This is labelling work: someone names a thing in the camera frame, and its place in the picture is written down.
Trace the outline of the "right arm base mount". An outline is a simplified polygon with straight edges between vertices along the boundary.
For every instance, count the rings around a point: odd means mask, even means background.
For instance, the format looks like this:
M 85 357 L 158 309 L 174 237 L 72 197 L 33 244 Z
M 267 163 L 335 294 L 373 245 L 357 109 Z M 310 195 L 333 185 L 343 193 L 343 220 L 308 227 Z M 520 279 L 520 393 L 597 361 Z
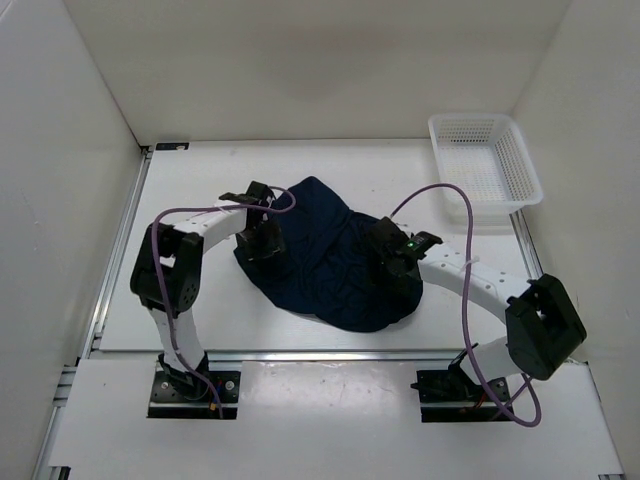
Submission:
M 447 370 L 418 370 L 411 388 L 419 395 L 422 423 L 509 421 L 481 386 L 458 383 Z

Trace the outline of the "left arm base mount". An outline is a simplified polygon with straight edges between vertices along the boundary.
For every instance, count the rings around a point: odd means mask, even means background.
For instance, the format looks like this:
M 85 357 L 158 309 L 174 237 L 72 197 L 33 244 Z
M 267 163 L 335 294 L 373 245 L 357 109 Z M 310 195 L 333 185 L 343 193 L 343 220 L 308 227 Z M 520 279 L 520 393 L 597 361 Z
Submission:
M 222 409 L 214 395 L 201 380 L 196 387 L 173 380 L 156 363 L 151 384 L 147 417 L 150 419 L 235 420 L 241 387 L 239 370 L 210 370 L 209 380 L 215 387 Z

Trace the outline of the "navy blue shorts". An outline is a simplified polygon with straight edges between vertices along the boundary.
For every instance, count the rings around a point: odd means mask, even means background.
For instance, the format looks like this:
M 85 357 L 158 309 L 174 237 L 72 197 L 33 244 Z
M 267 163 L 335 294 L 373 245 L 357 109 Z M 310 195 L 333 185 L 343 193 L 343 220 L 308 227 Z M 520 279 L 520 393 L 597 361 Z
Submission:
M 423 283 L 405 278 L 395 286 L 368 242 L 377 218 L 352 210 L 313 176 L 289 191 L 296 206 L 274 217 L 284 252 L 251 261 L 243 248 L 234 250 L 244 274 L 276 307 L 357 333 L 380 331 L 417 309 Z

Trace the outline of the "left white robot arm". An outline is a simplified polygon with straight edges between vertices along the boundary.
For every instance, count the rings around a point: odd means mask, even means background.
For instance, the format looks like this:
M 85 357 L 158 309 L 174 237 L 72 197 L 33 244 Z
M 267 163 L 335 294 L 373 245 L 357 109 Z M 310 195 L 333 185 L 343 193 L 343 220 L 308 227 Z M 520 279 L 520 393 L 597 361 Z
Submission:
M 130 290 L 158 329 L 160 366 L 187 400 L 206 400 L 222 409 L 220 388 L 211 380 L 193 315 L 205 254 L 234 237 L 248 262 L 267 268 L 278 265 L 286 252 L 278 217 L 295 206 L 290 191 L 253 181 L 245 193 L 225 193 L 211 206 L 165 210 L 147 227 Z

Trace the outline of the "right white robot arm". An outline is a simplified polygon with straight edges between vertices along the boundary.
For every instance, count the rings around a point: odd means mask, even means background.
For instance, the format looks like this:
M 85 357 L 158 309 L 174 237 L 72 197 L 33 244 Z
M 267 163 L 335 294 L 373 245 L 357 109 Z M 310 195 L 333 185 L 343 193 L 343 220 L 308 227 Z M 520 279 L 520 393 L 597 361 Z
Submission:
M 525 280 L 480 262 L 469 263 L 433 234 L 409 236 L 388 217 L 366 234 L 374 281 L 402 300 L 422 284 L 442 287 L 497 317 L 505 336 L 461 352 L 444 370 L 422 372 L 414 383 L 429 402 L 476 401 L 485 384 L 516 374 L 546 381 L 587 337 L 562 282 L 544 274 Z

